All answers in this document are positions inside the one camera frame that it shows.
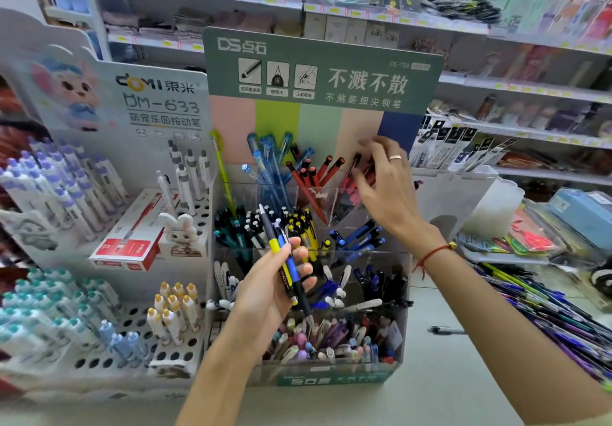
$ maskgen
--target forearm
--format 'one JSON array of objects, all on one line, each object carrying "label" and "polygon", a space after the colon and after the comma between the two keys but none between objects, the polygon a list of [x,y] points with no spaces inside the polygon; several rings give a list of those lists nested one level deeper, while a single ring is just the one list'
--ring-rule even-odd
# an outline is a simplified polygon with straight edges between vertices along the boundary
[{"label": "forearm", "polygon": [[455,252],[425,268],[521,419],[574,422],[612,410],[612,398]]},{"label": "forearm", "polygon": [[221,332],[204,356],[176,426],[231,426],[253,369],[253,360],[237,353],[228,332]]}]

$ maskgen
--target red pen box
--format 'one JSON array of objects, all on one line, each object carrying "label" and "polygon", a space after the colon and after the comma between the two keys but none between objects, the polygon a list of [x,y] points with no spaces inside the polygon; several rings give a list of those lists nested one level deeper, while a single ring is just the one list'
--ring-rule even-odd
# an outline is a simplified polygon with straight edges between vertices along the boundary
[{"label": "red pen box", "polygon": [[148,271],[159,253],[157,241],[164,229],[157,217],[165,210],[161,191],[145,188],[90,255],[94,267]]}]

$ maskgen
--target clear acrylic pen holder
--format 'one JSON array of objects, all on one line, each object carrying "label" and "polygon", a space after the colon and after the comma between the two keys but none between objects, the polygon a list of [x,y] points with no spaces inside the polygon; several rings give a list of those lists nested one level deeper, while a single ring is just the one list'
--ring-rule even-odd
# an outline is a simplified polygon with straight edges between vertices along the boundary
[{"label": "clear acrylic pen holder", "polygon": [[[228,206],[225,194],[225,184],[216,180],[214,187],[214,195],[211,209],[211,216],[214,216],[220,208]],[[234,206],[241,204],[245,207],[245,211],[255,212],[259,203],[264,204],[266,199],[270,199],[270,190],[279,188],[278,186],[263,186],[258,184],[246,183],[229,183],[228,186],[232,192]],[[287,198],[289,206],[293,209],[299,205],[298,202],[306,202],[309,199],[303,195],[300,188],[297,186],[285,187],[287,189]],[[317,234],[317,243],[319,248],[310,250],[309,261],[314,268],[314,275],[317,276],[317,285],[309,292],[309,302],[314,304],[315,296],[322,289],[322,286],[328,281],[325,275],[323,266],[329,267],[332,274],[332,279],[335,283],[340,284],[346,265],[351,266],[351,273],[348,276],[348,281],[344,286],[346,296],[342,298],[343,304],[348,309],[344,308],[314,308],[313,315],[315,321],[320,323],[324,319],[331,321],[333,318],[337,320],[352,318],[357,325],[361,323],[363,317],[367,317],[371,322],[378,322],[381,316],[394,321],[401,334],[402,340],[405,341],[406,321],[408,318],[409,307],[409,283],[405,280],[392,282],[396,275],[405,276],[408,278],[411,256],[404,250],[402,244],[387,233],[384,229],[379,233],[379,238],[384,238],[385,241],[373,251],[359,253],[356,250],[341,250],[336,249],[335,241],[330,237],[330,230],[333,229],[340,233],[344,238],[349,237],[358,227],[362,226],[365,221],[370,219],[367,210],[361,202],[350,209],[343,216],[341,221],[335,226],[331,226],[331,220],[335,208],[346,191],[338,188],[322,188],[320,195],[314,199],[324,199],[324,206],[319,206],[320,212],[323,213],[327,221],[323,221],[318,215],[313,212],[313,207],[310,203],[303,204],[302,208],[309,208],[313,215],[315,231]],[[330,239],[332,246],[328,250],[321,250],[320,244],[323,244],[326,239]],[[236,276],[240,280],[244,279],[246,273],[253,264],[261,257],[259,251],[255,248],[231,248],[220,244],[216,240],[211,243],[211,258],[213,261],[220,263],[227,262],[231,275]],[[381,271],[384,273],[384,281],[389,283],[389,288],[382,288],[378,293],[372,291],[371,288],[364,287],[360,283],[354,273],[358,268],[363,274],[366,268],[373,272]],[[351,310],[350,307],[357,305],[366,300],[371,300],[373,297],[383,297],[383,304],[373,308],[363,310]],[[216,302],[222,298],[220,290],[215,279],[214,273],[208,276],[207,285],[207,300],[215,300]],[[225,320],[229,315],[229,311],[220,309],[207,311],[210,322],[210,334],[207,348],[210,347],[223,327]],[[303,319],[303,313],[299,310],[292,310],[289,317],[294,318],[297,323]],[[348,343],[349,337],[341,343]],[[249,386],[308,386],[321,384],[354,384],[354,383],[382,383],[401,366],[403,361],[403,343],[395,350],[389,348],[389,344],[384,338],[379,340],[379,362],[365,363],[363,361],[355,363],[347,357],[336,357],[333,362],[330,360],[309,359],[297,362],[297,358],[289,363],[282,364],[276,360],[262,360],[256,366],[249,379]],[[387,353],[391,353],[392,357],[386,357]]]}]

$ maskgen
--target right hand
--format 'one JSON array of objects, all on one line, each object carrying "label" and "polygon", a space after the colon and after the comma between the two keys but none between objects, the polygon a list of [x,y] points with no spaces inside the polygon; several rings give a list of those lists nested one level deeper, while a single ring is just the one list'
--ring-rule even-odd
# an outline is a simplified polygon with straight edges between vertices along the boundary
[{"label": "right hand", "polygon": [[[406,151],[384,136],[374,136],[371,141],[359,143],[372,151],[376,189],[370,187],[357,168],[353,169],[353,177],[363,205],[376,222],[404,242],[417,260],[436,247],[446,245],[440,230],[419,214]],[[389,161],[392,155],[400,155],[402,159]]]}]

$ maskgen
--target red string bracelet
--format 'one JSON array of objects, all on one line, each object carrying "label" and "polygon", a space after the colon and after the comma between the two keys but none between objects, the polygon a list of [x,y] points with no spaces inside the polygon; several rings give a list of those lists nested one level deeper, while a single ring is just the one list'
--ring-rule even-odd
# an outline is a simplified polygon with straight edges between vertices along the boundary
[{"label": "red string bracelet", "polygon": [[445,249],[448,249],[448,250],[453,250],[453,249],[454,249],[453,244],[446,244],[446,245],[441,245],[440,247],[436,247],[434,250],[432,250],[431,252],[429,252],[429,253],[428,253],[427,255],[425,255],[425,256],[424,256],[424,257],[423,257],[421,260],[419,260],[419,261],[417,262],[417,265],[414,267],[414,270],[412,270],[412,273],[414,273],[414,272],[417,270],[417,268],[423,268],[423,279],[425,279],[425,267],[424,267],[425,262],[426,262],[426,261],[427,261],[427,259],[428,259],[429,257],[431,257],[431,256],[432,256],[434,253],[436,253],[436,252],[440,252],[441,250],[445,250]]}]

